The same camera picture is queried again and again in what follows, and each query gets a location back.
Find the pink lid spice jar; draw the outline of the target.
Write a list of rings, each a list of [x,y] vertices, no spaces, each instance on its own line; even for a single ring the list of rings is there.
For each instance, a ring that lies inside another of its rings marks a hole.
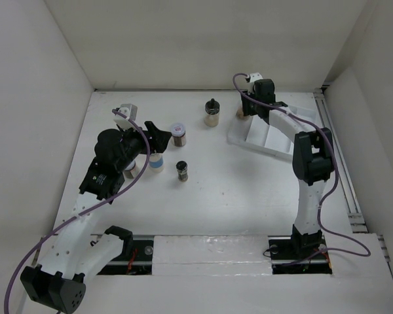
[[[236,117],[237,117],[239,120],[247,120],[247,119],[249,119],[249,116],[245,116],[245,115],[244,115],[243,106],[239,106],[239,107],[238,107],[238,109],[237,109],[237,111],[236,111]]]

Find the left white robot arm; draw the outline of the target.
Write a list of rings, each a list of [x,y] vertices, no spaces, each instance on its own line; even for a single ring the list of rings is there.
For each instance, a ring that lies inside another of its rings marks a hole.
[[[95,244],[90,236],[104,209],[120,192],[124,170],[139,154],[163,153],[171,136],[151,121],[145,122],[145,129],[129,122],[125,128],[118,126],[98,135],[95,157],[70,218],[46,255],[36,266],[26,266],[20,275],[30,300],[60,313],[74,313],[84,298],[86,284],[114,258],[123,260],[132,254],[130,230],[110,226]]]

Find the black grinder cap jar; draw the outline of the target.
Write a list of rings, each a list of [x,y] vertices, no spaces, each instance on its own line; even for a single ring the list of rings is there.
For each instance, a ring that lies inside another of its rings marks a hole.
[[[206,116],[204,117],[205,125],[209,127],[216,127],[219,123],[220,104],[214,98],[207,101],[204,106]]]

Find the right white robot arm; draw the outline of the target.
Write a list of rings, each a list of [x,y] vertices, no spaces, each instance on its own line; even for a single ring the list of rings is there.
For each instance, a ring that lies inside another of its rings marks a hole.
[[[318,223],[320,200],[335,171],[333,136],[328,128],[297,116],[286,103],[276,100],[271,79],[246,75],[249,88],[241,91],[244,116],[258,116],[293,143],[292,169],[299,182],[299,203],[289,240],[270,245],[272,258],[300,260],[322,244]]]

